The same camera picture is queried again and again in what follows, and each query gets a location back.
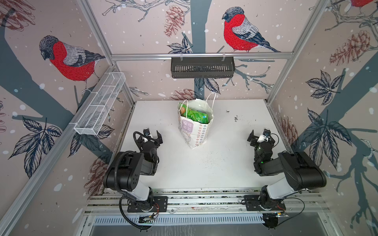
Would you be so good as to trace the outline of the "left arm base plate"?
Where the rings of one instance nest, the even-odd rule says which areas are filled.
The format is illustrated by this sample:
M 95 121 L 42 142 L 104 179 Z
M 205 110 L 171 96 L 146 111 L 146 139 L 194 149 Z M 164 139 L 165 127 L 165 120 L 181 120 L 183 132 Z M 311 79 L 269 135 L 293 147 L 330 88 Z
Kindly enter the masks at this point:
M 130 202 L 128 213 L 149 213 L 149 212 L 166 212 L 168 205 L 167 196 L 155 196 L 148 198 L 146 201 Z

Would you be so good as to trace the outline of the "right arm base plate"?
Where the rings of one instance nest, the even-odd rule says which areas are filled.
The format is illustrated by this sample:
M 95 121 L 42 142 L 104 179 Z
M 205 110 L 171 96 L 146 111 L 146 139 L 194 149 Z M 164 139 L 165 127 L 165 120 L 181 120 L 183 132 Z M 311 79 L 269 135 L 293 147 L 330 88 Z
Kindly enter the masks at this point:
M 283 200 L 273 200 L 260 195 L 245 195 L 242 204 L 247 211 L 286 211 Z

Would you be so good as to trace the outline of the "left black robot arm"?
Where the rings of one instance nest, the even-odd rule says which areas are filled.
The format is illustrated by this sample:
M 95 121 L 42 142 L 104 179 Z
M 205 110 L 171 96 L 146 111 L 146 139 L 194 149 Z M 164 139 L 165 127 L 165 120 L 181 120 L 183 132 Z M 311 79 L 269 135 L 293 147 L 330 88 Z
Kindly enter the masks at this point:
M 157 150 L 163 144 L 162 135 L 157 132 L 157 138 L 153 138 L 147 128 L 142 133 L 135 131 L 133 140 L 138 150 L 117 153 L 103 177 L 103 186 L 125 197 L 129 201 L 129 212 L 157 211 L 158 203 L 152 189 L 139 178 L 141 175 L 154 176 L 157 172 Z

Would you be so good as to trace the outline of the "large green chip bag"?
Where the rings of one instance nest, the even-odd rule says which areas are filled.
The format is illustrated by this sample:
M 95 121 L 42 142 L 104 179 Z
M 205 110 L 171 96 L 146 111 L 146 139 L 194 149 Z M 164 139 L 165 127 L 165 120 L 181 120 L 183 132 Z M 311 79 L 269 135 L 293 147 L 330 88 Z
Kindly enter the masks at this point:
M 197 122 L 197 123 L 200 123 L 200 124 L 208 124 L 209 123 L 209 117 L 206 113 L 193 110 L 191 108 L 188 108 L 185 105 L 183 105 L 180 108 L 179 112 L 180 112 L 180 115 L 182 117 L 190 119 L 194 122 Z

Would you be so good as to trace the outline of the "printed white paper bag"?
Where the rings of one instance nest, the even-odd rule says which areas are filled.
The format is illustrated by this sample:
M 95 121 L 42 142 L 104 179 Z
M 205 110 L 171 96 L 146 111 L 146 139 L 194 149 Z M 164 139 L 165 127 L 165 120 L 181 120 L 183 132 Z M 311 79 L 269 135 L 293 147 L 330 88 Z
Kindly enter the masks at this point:
M 185 142 L 191 149 L 195 149 L 206 143 L 208 138 L 208 133 L 212 124 L 214 123 L 214 113 L 213 107 L 216 99 L 216 95 L 212 92 L 205 100 L 195 99 L 195 100 L 184 100 L 178 104 L 178 120 L 179 120 L 179 131 L 181 132 Z M 180 115 L 180 108 L 185 105 L 188 108 L 191 108 L 196 111 L 206 113 L 209 117 L 208 124 L 200 124 L 194 122 L 190 119 L 182 117 Z

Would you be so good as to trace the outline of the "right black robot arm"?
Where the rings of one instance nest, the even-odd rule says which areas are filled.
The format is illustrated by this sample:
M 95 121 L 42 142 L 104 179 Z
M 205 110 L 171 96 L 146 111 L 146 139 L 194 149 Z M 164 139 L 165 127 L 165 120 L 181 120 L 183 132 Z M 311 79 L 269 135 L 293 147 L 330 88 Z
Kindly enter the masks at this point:
M 264 210 L 281 208 L 283 199 L 302 190 L 312 190 L 326 186 L 326 176 L 315 162 L 304 152 L 278 153 L 273 159 L 275 140 L 269 129 L 264 129 L 260 136 L 252 131 L 247 141 L 254 147 L 254 168 L 261 177 L 284 174 L 279 181 L 262 187 L 257 200 Z

